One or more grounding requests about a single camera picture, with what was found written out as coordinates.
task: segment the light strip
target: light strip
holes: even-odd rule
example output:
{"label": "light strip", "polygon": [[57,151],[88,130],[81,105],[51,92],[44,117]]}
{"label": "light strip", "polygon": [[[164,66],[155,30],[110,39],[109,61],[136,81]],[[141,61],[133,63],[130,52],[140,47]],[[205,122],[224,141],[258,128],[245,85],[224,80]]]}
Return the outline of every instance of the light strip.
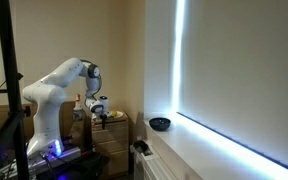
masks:
{"label": "light strip", "polygon": [[[181,82],[181,50],[182,50],[182,34],[184,22],[185,0],[177,0],[176,4],[176,20],[175,20],[175,46],[173,59],[173,89],[172,89],[172,111],[177,112],[179,106],[180,82]],[[256,154],[255,152],[197,124],[193,121],[181,117],[181,123],[186,123],[191,132],[197,136],[207,140],[226,153],[232,155],[236,159],[248,164],[250,167],[267,174],[274,179],[288,179],[288,169]]]}
{"label": "light strip", "polygon": [[176,20],[175,20],[175,45],[174,45],[174,59],[173,59],[172,107],[171,107],[173,112],[176,112],[178,110],[178,104],[179,104],[184,7],[185,7],[185,0],[177,0]]}

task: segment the black metal frame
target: black metal frame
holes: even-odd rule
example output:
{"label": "black metal frame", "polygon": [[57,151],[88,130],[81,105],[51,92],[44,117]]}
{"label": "black metal frame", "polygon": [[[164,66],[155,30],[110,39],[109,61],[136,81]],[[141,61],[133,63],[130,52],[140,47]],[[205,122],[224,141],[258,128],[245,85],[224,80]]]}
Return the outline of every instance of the black metal frame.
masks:
{"label": "black metal frame", "polygon": [[24,111],[20,98],[15,45],[9,0],[0,0],[0,41],[6,78],[9,117],[0,130],[0,149],[6,148],[13,137],[18,179],[29,179],[24,139]]}

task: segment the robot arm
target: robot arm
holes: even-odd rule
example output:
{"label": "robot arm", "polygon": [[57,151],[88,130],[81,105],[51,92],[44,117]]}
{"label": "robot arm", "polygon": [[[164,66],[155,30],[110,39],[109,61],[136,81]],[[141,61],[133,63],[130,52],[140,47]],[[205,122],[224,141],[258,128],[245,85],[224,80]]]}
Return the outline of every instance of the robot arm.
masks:
{"label": "robot arm", "polygon": [[29,159],[39,156],[41,152],[54,153],[58,156],[63,152],[59,131],[59,110],[66,99],[64,88],[78,76],[84,77],[87,85],[85,105],[97,116],[109,113],[105,101],[94,97],[101,88],[98,66],[77,58],[65,61],[52,73],[23,89],[24,98],[38,105],[33,118],[34,135],[27,149]]}

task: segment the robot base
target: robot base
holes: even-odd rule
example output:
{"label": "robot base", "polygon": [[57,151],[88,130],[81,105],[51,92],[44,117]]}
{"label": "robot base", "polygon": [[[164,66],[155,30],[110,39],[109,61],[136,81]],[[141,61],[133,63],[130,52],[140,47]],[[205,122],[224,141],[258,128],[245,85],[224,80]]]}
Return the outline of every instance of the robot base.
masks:
{"label": "robot base", "polygon": [[[69,149],[67,151],[64,151],[62,155],[59,157],[62,160],[66,162],[70,162],[74,159],[77,159],[81,156],[81,150],[78,147],[75,147],[73,149]],[[51,163],[52,168],[58,167],[65,162],[58,160],[56,157],[53,157],[52,155],[49,155],[49,160]],[[29,166],[29,173],[30,173],[30,179],[36,179],[36,175],[39,175],[45,171],[49,171],[48,166],[43,159],[39,160],[29,160],[28,162]],[[0,169],[0,180],[17,180],[17,166],[16,162],[12,163],[11,170],[9,171],[10,165],[7,165]]]}

